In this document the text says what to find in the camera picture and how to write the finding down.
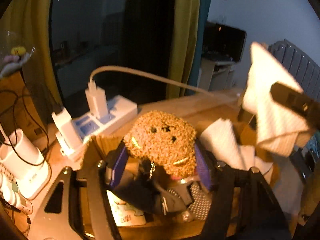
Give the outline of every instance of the yellow toy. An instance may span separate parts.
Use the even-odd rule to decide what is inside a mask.
[[[11,55],[14,55],[14,56],[23,56],[26,54],[26,52],[27,52],[26,48],[22,46],[13,47],[11,49]]]
[[[195,173],[195,139],[196,130],[183,119],[151,111],[136,120],[124,143],[131,157],[151,161],[152,172],[159,165],[168,175],[185,178]]]

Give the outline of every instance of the white charger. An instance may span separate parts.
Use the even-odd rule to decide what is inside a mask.
[[[60,112],[53,112],[52,118],[59,132],[71,149],[76,150],[82,145],[82,139],[79,131],[75,126],[71,115],[64,107]]]
[[[105,91],[96,87],[95,81],[88,83],[88,88],[85,90],[90,113],[97,119],[109,114],[108,104]]]

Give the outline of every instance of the metal screw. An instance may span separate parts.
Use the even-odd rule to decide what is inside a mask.
[[[310,216],[302,215],[302,218],[303,218],[303,220],[304,220],[305,222],[307,222],[307,221],[308,221],[308,219],[310,218]]]
[[[307,105],[307,103],[305,103],[304,105],[303,105],[303,111],[307,111],[308,110],[308,105]]]
[[[100,160],[99,163],[98,163],[98,168],[100,168],[100,166],[102,165],[103,163],[103,160]]]
[[[182,220],[184,222],[191,222],[192,221],[192,216],[188,210],[186,210],[182,213]]]
[[[259,172],[260,172],[257,167],[251,167],[251,171],[252,171],[253,173],[259,173]]]
[[[217,161],[217,167],[218,168],[223,168],[224,166],[226,166],[226,163],[223,161]]]

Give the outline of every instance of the yellow curtain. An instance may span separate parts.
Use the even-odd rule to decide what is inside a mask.
[[[196,48],[200,0],[175,0],[174,27],[168,78],[187,83]],[[185,89],[168,85],[167,98],[184,95]]]
[[[12,31],[35,46],[32,67],[23,70],[26,82],[42,82],[61,103],[54,78],[49,49],[49,11],[51,0],[12,0],[0,19],[1,31]]]

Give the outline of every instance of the white wire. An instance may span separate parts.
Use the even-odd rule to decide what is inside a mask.
[[[132,69],[132,68],[127,68],[127,67],[120,67],[120,66],[103,66],[103,67],[98,67],[97,69],[95,69],[94,71],[91,72],[90,74],[90,83],[93,82],[93,77],[94,75],[100,73],[100,72],[104,72],[104,71],[117,71],[117,72],[124,72],[124,73],[129,73],[129,74],[133,74],[133,75],[137,75],[137,76],[141,76],[141,77],[146,77],[146,78],[150,78],[153,80],[157,80],[160,82],[164,82],[170,85],[174,85],[174,86],[178,86],[178,87],[182,87],[182,88],[186,88],[186,89],[190,89],[199,93],[203,93],[209,96],[213,96],[213,93],[208,92],[204,89],[201,88],[197,88],[194,86],[189,86],[168,78],[164,78],[164,77],[160,77],[148,72],[144,72],[144,71],[140,71],[140,70],[136,70],[136,69]]]
[[[2,135],[3,135],[4,141],[8,141],[8,137],[6,136],[6,134],[5,134],[4,130],[3,130],[3,127],[2,127],[2,125],[1,125],[1,123],[0,123],[0,132],[1,132]]]

